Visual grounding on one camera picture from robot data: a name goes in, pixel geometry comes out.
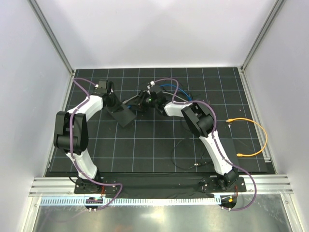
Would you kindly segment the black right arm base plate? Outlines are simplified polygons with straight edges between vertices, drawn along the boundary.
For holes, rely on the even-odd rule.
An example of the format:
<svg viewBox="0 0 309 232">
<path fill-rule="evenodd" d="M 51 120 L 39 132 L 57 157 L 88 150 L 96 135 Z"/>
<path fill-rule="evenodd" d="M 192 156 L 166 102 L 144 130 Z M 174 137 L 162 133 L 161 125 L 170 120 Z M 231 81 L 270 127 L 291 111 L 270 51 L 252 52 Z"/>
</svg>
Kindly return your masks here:
<svg viewBox="0 0 309 232">
<path fill-rule="evenodd" d="M 207 176 L 199 181 L 197 190 L 202 193 L 243 193 L 247 188 L 243 177 L 238 177 L 233 183 L 227 184 L 216 176 Z"/>
</svg>

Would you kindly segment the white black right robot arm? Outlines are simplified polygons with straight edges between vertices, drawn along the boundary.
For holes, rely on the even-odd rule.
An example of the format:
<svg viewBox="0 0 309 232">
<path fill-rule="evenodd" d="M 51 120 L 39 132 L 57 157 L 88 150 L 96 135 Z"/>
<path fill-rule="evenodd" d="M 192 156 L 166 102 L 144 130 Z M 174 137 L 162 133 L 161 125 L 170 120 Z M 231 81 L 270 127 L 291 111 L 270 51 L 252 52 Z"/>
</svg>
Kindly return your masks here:
<svg viewBox="0 0 309 232">
<path fill-rule="evenodd" d="M 229 159 L 220 141 L 217 131 L 217 118 L 214 110 L 203 101 L 175 101 L 176 95 L 168 100 L 158 86 L 149 86 L 142 90 L 130 104 L 138 111 L 154 108 L 162 116 L 184 118 L 191 133 L 200 139 L 205 146 L 214 170 L 217 173 L 217 185 L 222 191 L 230 191 L 235 187 L 239 177 L 236 166 Z"/>
</svg>

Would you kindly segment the black network switch box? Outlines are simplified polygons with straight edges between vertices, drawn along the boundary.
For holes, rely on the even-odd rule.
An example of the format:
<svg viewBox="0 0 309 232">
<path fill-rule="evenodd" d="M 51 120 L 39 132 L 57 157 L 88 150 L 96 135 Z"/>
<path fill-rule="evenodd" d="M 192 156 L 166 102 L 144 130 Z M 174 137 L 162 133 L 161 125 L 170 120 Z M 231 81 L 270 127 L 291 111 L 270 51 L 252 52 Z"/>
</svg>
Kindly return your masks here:
<svg viewBox="0 0 309 232">
<path fill-rule="evenodd" d="M 120 124 L 121 127 L 125 127 L 132 123 L 136 115 L 133 113 L 126 105 L 120 104 L 114 107 L 107 107 L 110 115 L 115 119 L 115 121 Z"/>
</svg>

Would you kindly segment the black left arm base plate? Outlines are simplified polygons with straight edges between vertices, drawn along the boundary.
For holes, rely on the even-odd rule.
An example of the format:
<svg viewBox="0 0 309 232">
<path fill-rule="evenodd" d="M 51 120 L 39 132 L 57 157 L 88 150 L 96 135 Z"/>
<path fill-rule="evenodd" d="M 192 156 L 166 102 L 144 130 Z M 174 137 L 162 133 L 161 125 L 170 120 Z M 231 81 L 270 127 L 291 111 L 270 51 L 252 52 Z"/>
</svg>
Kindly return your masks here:
<svg viewBox="0 0 309 232">
<path fill-rule="evenodd" d="M 75 194 L 115 194 L 117 191 L 118 186 L 101 186 L 80 178 L 75 181 Z"/>
</svg>

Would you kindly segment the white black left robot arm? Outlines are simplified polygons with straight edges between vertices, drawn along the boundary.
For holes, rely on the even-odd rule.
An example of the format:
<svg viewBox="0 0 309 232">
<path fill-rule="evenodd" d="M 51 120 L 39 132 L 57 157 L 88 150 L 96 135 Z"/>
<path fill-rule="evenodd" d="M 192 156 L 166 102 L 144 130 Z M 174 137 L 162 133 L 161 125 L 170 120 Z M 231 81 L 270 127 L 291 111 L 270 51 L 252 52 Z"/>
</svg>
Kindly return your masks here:
<svg viewBox="0 0 309 232">
<path fill-rule="evenodd" d="M 97 112 L 107 108 L 110 115 L 123 127 L 134 120 L 135 115 L 112 92 L 109 94 L 90 94 L 77 106 L 56 114 L 54 146 L 62 150 L 71 160 L 85 188 L 98 193 L 102 181 L 98 167 L 93 163 L 88 151 L 88 121 Z"/>
</svg>

